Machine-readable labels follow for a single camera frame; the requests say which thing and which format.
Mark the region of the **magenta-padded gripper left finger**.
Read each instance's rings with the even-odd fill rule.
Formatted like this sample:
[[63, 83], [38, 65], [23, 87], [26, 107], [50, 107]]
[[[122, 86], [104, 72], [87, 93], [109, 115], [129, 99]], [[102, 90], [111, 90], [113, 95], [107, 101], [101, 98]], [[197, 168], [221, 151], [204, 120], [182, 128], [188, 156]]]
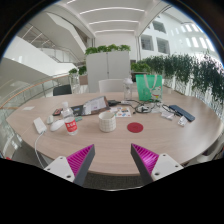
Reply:
[[45, 171], [82, 186], [94, 156], [95, 146], [91, 144], [68, 157], [59, 156]]

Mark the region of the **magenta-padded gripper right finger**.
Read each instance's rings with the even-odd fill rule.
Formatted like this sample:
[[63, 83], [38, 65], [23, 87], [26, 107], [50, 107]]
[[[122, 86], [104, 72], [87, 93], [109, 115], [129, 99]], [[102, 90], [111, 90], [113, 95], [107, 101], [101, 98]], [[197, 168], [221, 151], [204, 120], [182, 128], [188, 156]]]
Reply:
[[144, 185], [182, 169], [182, 166], [168, 154], [162, 153], [158, 155], [134, 143], [131, 144], [131, 155]]

